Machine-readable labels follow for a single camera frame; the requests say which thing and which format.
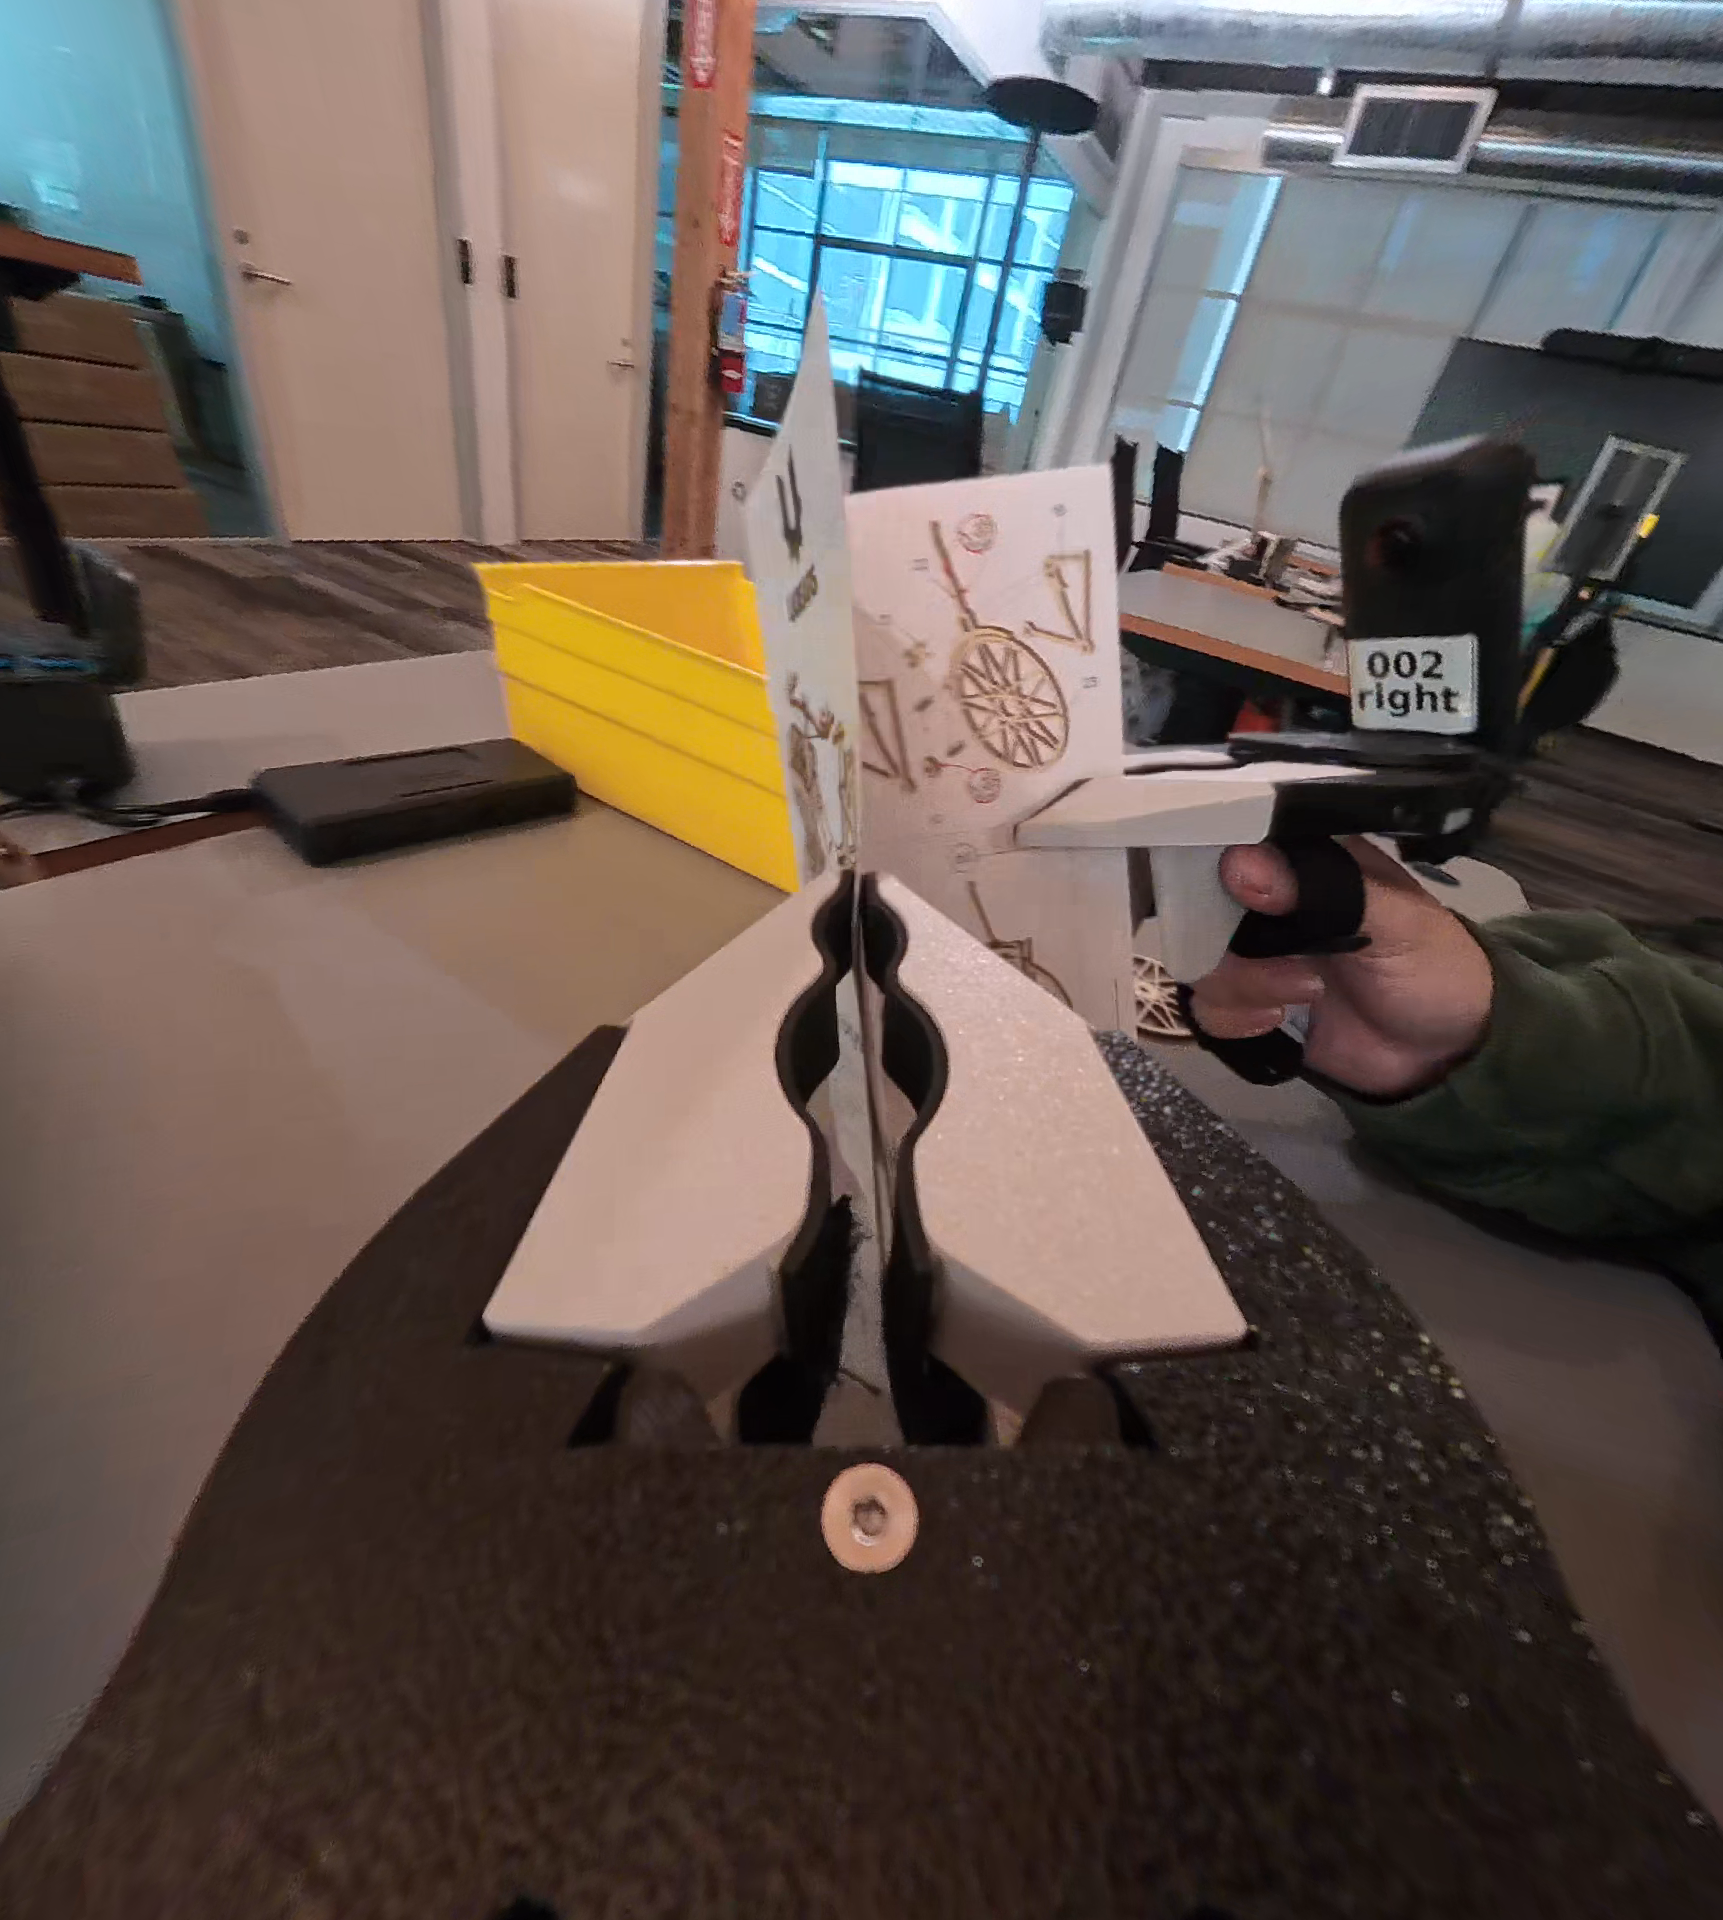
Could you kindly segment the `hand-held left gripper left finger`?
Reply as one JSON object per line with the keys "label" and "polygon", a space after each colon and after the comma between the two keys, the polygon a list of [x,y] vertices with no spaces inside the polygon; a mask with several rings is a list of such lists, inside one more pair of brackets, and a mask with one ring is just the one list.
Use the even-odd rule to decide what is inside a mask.
{"label": "hand-held left gripper left finger", "polygon": [[821,876],[633,1017],[489,1296],[491,1340],[679,1381],[743,1445],[813,1440],[853,1275],[813,1115],[853,936],[853,876]]}

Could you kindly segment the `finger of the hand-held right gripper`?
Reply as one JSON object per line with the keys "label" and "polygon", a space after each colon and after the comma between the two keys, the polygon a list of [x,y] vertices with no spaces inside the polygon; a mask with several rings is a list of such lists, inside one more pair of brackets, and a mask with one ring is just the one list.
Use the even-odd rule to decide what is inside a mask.
{"label": "finger of the hand-held right gripper", "polygon": [[1079,780],[1015,826],[1027,852],[1224,851],[1268,837],[1276,789],[1222,774]]}
{"label": "finger of the hand-held right gripper", "polygon": [[1218,780],[1218,782],[1328,782],[1348,780],[1348,766],[1320,760],[1258,757],[1238,760],[1216,749],[1172,749],[1134,753],[1121,760],[1129,778]]}

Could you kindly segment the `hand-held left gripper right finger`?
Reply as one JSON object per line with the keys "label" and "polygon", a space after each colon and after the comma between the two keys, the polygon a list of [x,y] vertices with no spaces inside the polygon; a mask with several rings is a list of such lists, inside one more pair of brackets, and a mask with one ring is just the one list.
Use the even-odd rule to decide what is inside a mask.
{"label": "hand-held left gripper right finger", "polygon": [[865,876],[879,1331],[907,1445],[985,1445],[1063,1381],[1232,1352],[1248,1323],[1089,1030]]}

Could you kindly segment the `white instruction leaflet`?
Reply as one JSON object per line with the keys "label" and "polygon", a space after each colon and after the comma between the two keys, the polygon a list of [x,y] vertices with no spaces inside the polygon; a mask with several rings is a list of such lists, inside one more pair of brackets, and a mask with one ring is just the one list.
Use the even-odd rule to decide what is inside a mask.
{"label": "white instruction leaflet", "polygon": [[1019,821],[1121,771],[1105,469],[851,493],[815,304],[745,539],[799,891],[853,876],[861,1013],[873,872],[1095,1037],[1129,1029],[1125,855],[1015,846]]}

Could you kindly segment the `distant wooden-edged desk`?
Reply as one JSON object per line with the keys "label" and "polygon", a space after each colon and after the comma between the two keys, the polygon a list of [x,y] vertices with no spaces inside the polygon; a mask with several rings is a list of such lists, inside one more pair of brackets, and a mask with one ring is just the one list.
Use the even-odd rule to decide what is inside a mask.
{"label": "distant wooden-edged desk", "polygon": [[1129,571],[1115,601],[1123,635],[1200,670],[1222,668],[1302,699],[1342,705],[1348,696],[1336,627],[1264,589],[1188,568]]}

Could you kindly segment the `person's right hand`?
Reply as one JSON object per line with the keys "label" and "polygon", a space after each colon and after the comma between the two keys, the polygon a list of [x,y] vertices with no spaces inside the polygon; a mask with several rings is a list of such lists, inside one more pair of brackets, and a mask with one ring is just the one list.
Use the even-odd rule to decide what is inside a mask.
{"label": "person's right hand", "polygon": [[1218,1042],[1272,1035],[1304,1010],[1302,1068],[1366,1101],[1422,1093],[1486,1035],[1494,976],[1444,905],[1362,837],[1340,849],[1362,889],[1362,949],[1334,955],[1224,952],[1190,985],[1196,1029]]}

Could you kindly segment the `black video bar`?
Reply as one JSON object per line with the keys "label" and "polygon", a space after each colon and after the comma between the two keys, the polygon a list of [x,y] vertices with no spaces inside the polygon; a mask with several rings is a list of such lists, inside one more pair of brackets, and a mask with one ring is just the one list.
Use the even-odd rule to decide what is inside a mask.
{"label": "black video bar", "polygon": [[1723,349],[1660,337],[1552,329],[1538,343],[1538,352],[1572,367],[1723,387]]}

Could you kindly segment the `white air vent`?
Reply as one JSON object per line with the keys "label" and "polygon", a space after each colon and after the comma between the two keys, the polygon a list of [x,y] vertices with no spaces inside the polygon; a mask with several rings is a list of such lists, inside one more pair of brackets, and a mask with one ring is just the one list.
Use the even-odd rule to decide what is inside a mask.
{"label": "white air vent", "polygon": [[1328,166],[1458,177],[1494,107],[1492,87],[1358,84]]}

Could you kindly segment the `black flat power bank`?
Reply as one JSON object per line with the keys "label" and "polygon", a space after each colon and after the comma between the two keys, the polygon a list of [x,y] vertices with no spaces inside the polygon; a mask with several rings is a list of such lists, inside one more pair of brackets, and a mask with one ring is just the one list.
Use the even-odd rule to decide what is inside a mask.
{"label": "black flat power bank", "polygon": [[573,815],[567,771],[509,737],[263,771],[251,811],[311,869]]}

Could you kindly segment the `yellow plastic bin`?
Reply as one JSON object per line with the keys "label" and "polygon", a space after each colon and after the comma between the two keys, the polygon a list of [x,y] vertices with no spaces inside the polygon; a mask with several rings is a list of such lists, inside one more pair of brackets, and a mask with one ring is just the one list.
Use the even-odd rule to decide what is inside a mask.
{"label": "yellow plastic bin", "polygon": [[477,566],[511,739],[581,796],[793,894],[755,590],[725,561]]}

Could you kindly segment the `black floor lamp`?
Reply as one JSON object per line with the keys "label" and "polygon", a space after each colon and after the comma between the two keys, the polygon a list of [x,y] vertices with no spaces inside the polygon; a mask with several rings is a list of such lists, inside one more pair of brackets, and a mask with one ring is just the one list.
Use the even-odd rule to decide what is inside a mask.
{"label": "black floor lamp", "polygon": [[[1011,304],[1009,289],[1015,274],[1017,246],[1021,231],[1025,228],[1025,217],[1029,209],[1029,194],[1033,186],[1033,177],[1037,171],[1037,160],[1041,144],[1047,136],[1057,140],[1081,139],[1093,133],[1099,118],[1099,103],[1059,78],[1037,77],[1037,75],[1011,75],[995,78],[985,89],[983,107],[993,113],[995,118],[1005,122],[1011,129],[1017,129],[1025,135],[1021,163],[1017,171],[1017,192],[1015,206],[1009,217],[1009,228],[1003,245],[1003,255],[999,262],[993,308],[989,316],[987,337],[979,355],[979,373],[975,376],[975,391],[985,399],[989,391],[989,373],[993,351],[999,344],[1001,331],[1007,324]],[[1027,308],[1025,326],[1031,329],[1031,347],[1027,355],[1021,356],[1019,367],[1019,403],[1015,408],[1013,420],[1003,431],[1003,443],[999,446],[999,472],[1017,472],[1025,463],[1027,448],[1027,423],[1033,420],[1029,413],[1029,382],[1033,379],[1033,363],[1041,349],[1049,352],[1059,351],[1041,343],[1039,337],[1039,299],[1041,289],[1055,277],[1079,277],[1085,282],[1085,272],[1079,266],[1057,266],[1051,274],[1045,274],[1035,299]]]}

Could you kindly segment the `black hub with blue ports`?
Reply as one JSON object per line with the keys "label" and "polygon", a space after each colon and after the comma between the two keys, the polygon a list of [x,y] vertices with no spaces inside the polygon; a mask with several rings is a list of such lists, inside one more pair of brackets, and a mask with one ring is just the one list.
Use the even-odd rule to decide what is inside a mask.
{"label": "black hub with blue ports", "polygon": [[87,632],[0,621],[0,792],[19,801],[101,801],[135,776],[117,694],[147,673],[143,599],[95,547],[69,551]]}

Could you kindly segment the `white door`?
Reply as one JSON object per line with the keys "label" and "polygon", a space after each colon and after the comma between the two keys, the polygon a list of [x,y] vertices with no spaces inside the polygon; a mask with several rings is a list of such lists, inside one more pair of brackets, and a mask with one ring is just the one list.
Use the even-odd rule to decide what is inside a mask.
{"label": "white door", "polygon": [[171,13],[277,530],[461,537],[423,6]]}
{"label": "white door", "polygon": [[641,533],[661,121],[653,2],[489,8],[525,543]]}

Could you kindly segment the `stack of cardboard boxes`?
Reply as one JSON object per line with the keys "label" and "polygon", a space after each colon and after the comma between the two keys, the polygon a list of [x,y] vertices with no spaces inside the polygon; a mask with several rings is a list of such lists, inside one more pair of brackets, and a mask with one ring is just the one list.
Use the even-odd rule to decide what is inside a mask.
{"label": "stack of cardboard boxes", "polygon": [[13,316],[19,349],[0,355],[0,371],[59,533],[203,539],[205,510],[171,438],[137,308],[57,294],[17,300]]}

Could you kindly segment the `narrow silver air duct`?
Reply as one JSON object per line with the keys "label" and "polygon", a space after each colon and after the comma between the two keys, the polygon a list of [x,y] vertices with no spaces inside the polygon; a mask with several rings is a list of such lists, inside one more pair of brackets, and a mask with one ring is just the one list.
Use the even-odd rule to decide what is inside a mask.
{"label": "narrow silver air duct", "polygon": [[1712,129],[1662,139],[1628,122],[1590,125],[1556,117],[1488,122],[1458,166],[1430,160],[1344,159],[1336,127],[1272,121],[1256,166],[1268,175],[1366,175],[1372,180],[1486,185],[1540,194],[1652,197],[1723,202],[1723,140]]}

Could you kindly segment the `silver ribbed air duct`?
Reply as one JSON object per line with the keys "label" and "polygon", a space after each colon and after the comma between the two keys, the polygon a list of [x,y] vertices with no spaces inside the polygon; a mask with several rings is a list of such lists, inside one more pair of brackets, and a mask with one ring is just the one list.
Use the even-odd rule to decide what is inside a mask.
{"label": "silver ribbed air duct", "polygon": [[1041,53],[1723,87],[1723,2],[1043,5]]}

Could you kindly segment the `wooden post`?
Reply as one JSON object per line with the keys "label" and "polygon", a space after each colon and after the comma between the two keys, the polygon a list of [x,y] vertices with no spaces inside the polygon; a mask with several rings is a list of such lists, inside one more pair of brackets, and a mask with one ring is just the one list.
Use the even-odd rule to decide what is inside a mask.
{"label": "wooden post", "polygon": [[711,559],[717,539],[725,399],[713,331],[723,278],[737,266],[755,15],[753,2],[681,8],[661,516],[663,556],[677,562]]}

